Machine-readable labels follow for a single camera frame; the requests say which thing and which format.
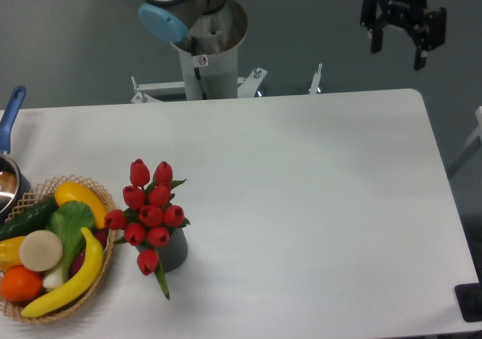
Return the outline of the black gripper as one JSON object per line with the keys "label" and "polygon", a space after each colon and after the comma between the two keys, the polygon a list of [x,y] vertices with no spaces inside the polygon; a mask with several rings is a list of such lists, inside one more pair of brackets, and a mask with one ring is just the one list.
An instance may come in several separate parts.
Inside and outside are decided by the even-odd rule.
{"label": "black gripper", "polygon": [[371,53],[382,50],[386,25],[409,33],[416,47],[413,69],[420,70],[426,65],[428,52],[445,43],[447,9],[429,11],[427,0],[363,0],[360,25],[371,38]]}

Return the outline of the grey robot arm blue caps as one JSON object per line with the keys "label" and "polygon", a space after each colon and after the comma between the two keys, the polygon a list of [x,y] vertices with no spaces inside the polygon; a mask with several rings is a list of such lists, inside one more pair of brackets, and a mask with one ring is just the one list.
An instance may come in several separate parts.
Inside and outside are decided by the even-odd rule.
{"label": "grey robot arm blue caps", "polygon": [[[192,56],[214,55],[236,47],[246,36],[245,11],[234,0],[145,0],[142,25],[161,40]],[[429,10],[427,0],[363,0],[361,26],[371,37],[371,53],[383,46],[383,29],[394,26],[413,40],[413,67],[426,64],[426,54],[445,42],[447,11]]]}

